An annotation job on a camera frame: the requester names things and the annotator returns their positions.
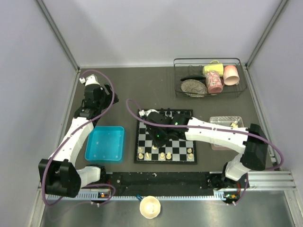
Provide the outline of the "white king piece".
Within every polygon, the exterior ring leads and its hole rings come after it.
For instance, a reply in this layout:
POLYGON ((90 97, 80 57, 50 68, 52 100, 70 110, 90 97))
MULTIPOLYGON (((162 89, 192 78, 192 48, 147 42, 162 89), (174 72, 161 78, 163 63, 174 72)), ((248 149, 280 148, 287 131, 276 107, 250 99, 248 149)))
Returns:
POLYGON ((164 152, 160 153, 160 159, 165 159, 165 153, 164 152))

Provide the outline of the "white queen piece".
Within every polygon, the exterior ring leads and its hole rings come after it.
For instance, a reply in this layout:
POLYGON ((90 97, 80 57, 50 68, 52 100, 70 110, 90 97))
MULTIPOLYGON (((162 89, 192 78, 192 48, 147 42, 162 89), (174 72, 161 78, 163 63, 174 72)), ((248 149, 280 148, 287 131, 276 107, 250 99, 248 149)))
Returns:
POLYGON ((166 159, 171 159, 171 153, 170 152, 166 154, 166 159))

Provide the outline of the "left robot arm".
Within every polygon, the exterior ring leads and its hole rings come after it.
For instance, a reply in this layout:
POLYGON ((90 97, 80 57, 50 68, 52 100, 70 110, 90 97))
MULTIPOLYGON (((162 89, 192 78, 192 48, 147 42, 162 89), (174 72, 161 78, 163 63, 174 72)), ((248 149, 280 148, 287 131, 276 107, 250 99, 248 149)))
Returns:
POLYGON ((74 198, 81 188, 91 183, 99 188, 106 185, 107 175, 102 173, 102 166, 89 165, 77 170, 75 161, 99 118, 118 101, 111 84, 101 86, 93 82, 85 86, 84 98, 63 141, 38 165, 43 195, 74 198))

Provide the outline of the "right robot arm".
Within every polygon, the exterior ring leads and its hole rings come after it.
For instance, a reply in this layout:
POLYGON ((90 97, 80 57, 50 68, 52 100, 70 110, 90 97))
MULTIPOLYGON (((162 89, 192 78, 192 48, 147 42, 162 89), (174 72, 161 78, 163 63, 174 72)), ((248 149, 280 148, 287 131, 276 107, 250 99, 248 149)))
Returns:
POLYGON ((266 168, 268 144, 257 124, 233 129, 180 113, 169 117, 156 110, 148 110, 145 115, 145 125, 155 147, 162 147, 169 140, 182 139, 207 142, 236 151, 235 158, 223 167, 221 182, 226 187, 234 186, 251 170, 263 171, 266 168))

